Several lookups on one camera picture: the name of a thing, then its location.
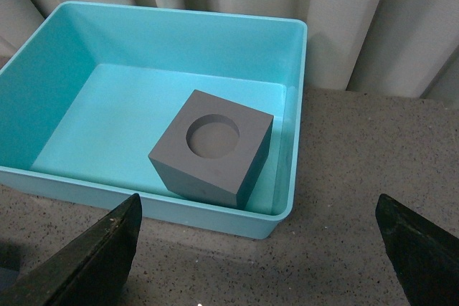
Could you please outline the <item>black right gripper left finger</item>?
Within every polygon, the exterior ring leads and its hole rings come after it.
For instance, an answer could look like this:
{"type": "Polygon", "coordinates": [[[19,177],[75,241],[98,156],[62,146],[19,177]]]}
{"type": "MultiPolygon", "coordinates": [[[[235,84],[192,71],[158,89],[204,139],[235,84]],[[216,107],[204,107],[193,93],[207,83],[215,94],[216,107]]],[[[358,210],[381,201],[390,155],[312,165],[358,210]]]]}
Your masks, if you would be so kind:
{"type": "Polygon", "coordinates": [[[2,305],[117,305],[136,254],[135,193],[1,292],[2,305]]]}

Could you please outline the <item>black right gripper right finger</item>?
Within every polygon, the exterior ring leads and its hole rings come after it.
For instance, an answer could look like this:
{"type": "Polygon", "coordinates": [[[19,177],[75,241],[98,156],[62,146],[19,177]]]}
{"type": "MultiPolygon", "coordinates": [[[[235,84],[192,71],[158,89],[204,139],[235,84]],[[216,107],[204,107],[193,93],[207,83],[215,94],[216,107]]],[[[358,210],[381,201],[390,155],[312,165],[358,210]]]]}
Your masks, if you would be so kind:
{"type": "Polygon", "coordinates": [[[411,305],[458,304],[458,238],[385,193],[375,216],[411,305]]]}

